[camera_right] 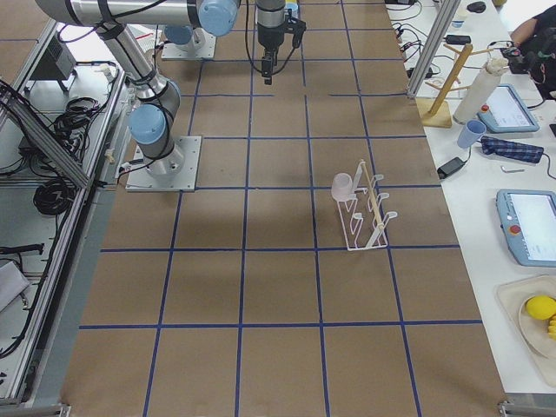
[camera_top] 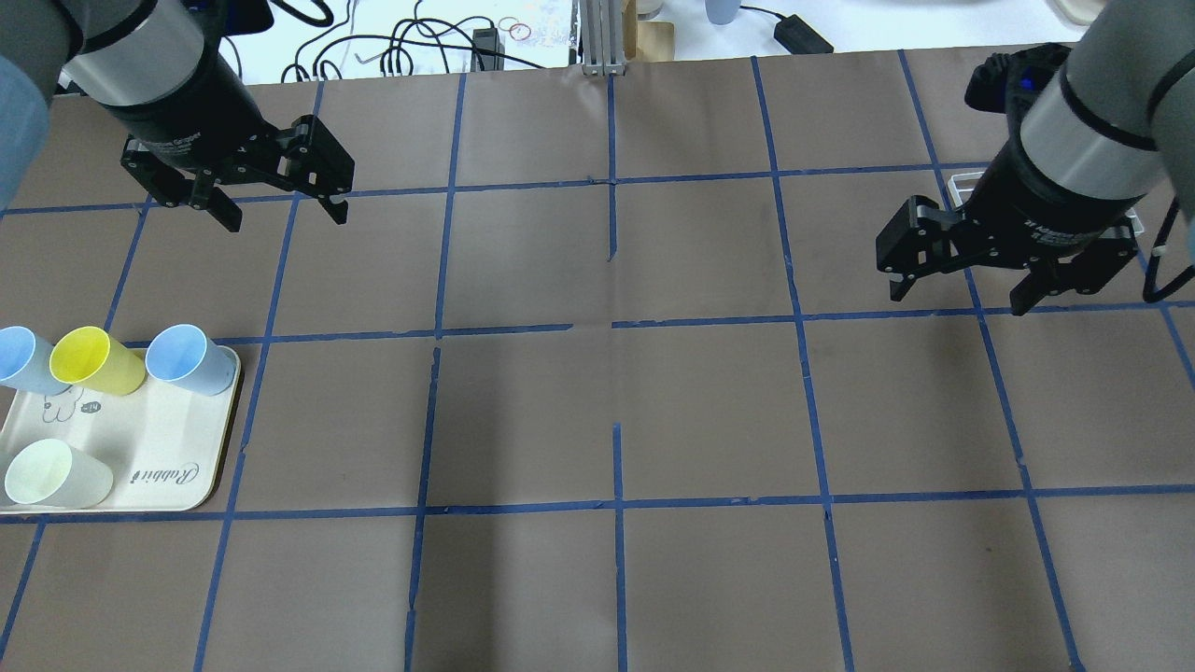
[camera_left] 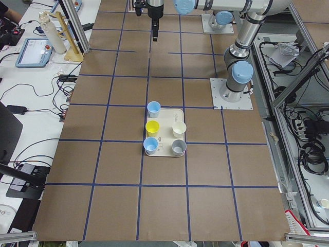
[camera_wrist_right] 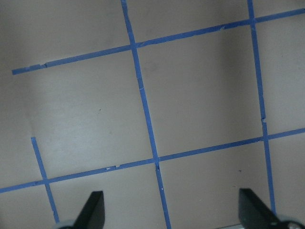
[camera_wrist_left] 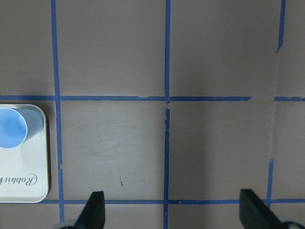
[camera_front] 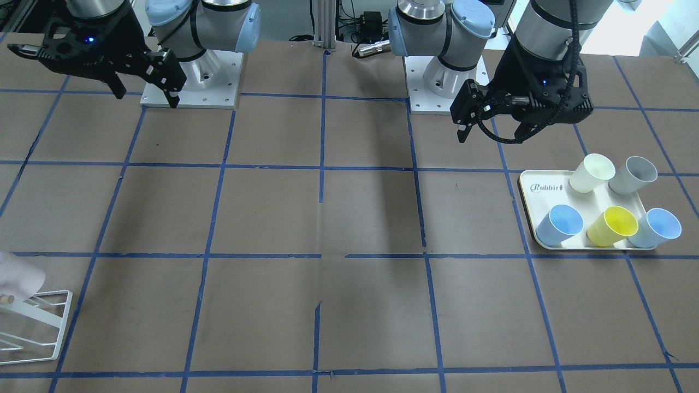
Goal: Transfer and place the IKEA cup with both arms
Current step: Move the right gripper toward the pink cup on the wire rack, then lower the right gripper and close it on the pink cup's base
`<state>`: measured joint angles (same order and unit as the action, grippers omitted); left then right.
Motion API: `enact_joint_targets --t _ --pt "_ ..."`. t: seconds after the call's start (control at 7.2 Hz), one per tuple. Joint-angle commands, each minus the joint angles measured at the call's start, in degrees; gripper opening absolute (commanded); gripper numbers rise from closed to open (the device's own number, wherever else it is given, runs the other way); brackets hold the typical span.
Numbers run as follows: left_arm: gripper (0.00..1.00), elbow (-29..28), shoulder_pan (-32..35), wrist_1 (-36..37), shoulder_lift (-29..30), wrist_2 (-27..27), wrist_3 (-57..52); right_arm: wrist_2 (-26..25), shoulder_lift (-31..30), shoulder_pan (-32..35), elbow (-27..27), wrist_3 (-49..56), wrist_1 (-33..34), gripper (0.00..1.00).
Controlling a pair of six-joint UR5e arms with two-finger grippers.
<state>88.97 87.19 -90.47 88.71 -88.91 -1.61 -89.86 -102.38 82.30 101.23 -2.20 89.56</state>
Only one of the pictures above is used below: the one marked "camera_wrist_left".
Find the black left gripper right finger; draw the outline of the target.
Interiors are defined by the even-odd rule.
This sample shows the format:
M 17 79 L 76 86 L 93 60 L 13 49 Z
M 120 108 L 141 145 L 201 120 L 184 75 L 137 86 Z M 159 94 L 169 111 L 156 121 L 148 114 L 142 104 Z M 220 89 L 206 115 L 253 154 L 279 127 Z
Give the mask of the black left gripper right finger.
M 251 190 L 241 189 L 239 219 L 244 229 L 280 229 L 282 222 Z

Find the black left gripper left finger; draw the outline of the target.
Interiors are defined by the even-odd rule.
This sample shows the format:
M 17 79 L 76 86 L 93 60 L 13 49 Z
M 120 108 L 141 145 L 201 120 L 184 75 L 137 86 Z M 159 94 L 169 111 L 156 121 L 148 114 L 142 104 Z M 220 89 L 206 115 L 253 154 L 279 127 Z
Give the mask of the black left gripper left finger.
M 103 191 L 92 192 L 83 211 L 74 224 L 75 229 L 103 229 L 105 201 Z

